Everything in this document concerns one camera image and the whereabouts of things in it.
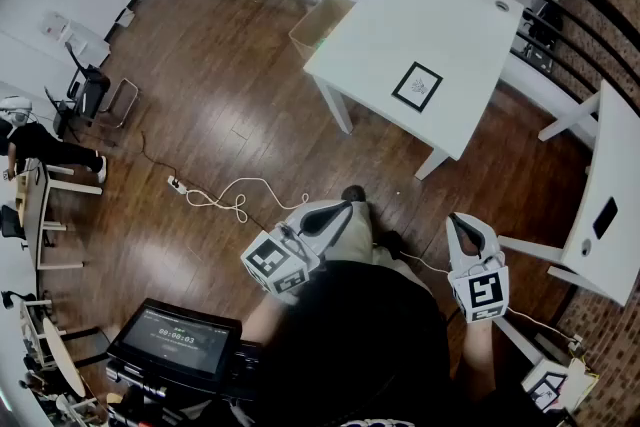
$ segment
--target white cable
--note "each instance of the white cable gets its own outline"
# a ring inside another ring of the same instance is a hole
[[[273,192],[273,189],[271,188],[271,186],[267,183],[267,181],[264,178],[238,178],[237,180],[234,180],[229,185],[227,185],[226,189],[222,191],[222,194],[220,194],[220,196],[218,197],[217,200],[211,199],[209,196],[207,196],[207,194],[205,194],[202,191],[199,191],[197,189],[191,189],[191,190],[188,190],[187,193],[186,193],[187,194],[187,202],[192,207],[211,207],[211,206],[213,206],[213,207],[221,208],[222,210],[235,210],[238,222],[244,224],[249,220],[249,215],[244,210],[242,210],[240,208],[242,205],[244,205],[247,202],[247,197],[244,194],[238,194],[236,196],[236,202],[233,205],[229,205],[228,207],[226,207],[226,206],[220,204],[220,201],[222,201],[222,197],[226,194],[226,192],[231,187],[233,187],[236,183],[238,183],[238,182],[240,182],[242,180],[249,180],[249,181],[255,181],[255,182],[264,183],[267,186],[267,189],[269,189],[269,192],[271,193],[271,195],[274,197],[274,199],[278,203],[278,205],[280,205],[280,208],[282,208],[283,210],[295,210],[299,206],[302,206],[307,201],[309,201],[309,195],[305,192],[302,195],[302,203],[300,203],[298,205],[295,205],[293,207],[285,207],[282,203],[280,203],[280,200],[278,199],[278,196],[276,196],[276,193]],[[205,203],[193,203],[189,199],[189,194],[200,194],[200,196],[203,196],[206,199],[206,202]]]
[[[507,309],[511,313],[515,313],[516,315],[520,315],[521,317],[529,319],[534,324],[538,324],[539,326],[546,327],[547,329],[550,329],[551,331],[554,331],[554,332],[558,333],[559,335],[564,336],[567,340],[570,340],[572,342],[577,342],[577,340],[575,338],[572,338],[571,336],[565,335],[562,331],[558,331],[556,328],[553,328],[551,326],[547,326],[546,324],[543,324],[542,322],[538,322],[537,320],[534,320],[531,317],[529,317],[529,315],[525,315],[524,313],[520,313],[519,311],[516,311],[516,310],[514,310],[513,308],[511,308],[509,306],[507,306]]]
[[[449,274],[449,271],[445,271],[444,269],[436,269],[435,267],[431,267],[431,265],[426,263],[422,258],[418,258],[417,256],[408,255],[407,253],[403,253],[402,251],[399,251],[399,253],[401,255],[406,256],[407,258],[413,258],[414,260],[418,260],[422,265],[424,265],[425,267],[428,267],[432,271],[442,272],[443,274],[447,274],[447,275]]]

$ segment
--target shoe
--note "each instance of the shoe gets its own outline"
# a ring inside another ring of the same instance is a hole
[[[352,203],[355,201],[365,202],[367,201],[367,195],[364,193],[364,189],[360,185],[350,185],[342,191],[340,199],[351,201]]]
[[[377,243],[379,246],[386,247],[394,260],[407,262],[408,258],[402,254],[407,252],[407,245],[397,231],[384,232],[378,237]]]
[[[102,167],[98,171],[98,183],[104,183],[107,179],[107,157],[102,157]]]

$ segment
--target power strip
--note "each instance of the power strip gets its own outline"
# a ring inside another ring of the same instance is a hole
[[[187,186],[183,184],[180,180],[175,178],[173,175],[169,175],[167,183],[171,186],[173,190],[175,190],[178,194],[182,194],[183,196],[187,193]]]

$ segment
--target monitor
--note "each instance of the monitor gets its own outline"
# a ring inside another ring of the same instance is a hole
[[[241,333],[238,320],[147,299],[107,352],[149,377],[215,391]]]

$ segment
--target box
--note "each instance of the box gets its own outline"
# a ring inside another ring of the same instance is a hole
[[[351,0],[321,0],[291,29],[289,37],[305,61],[354,5]]]

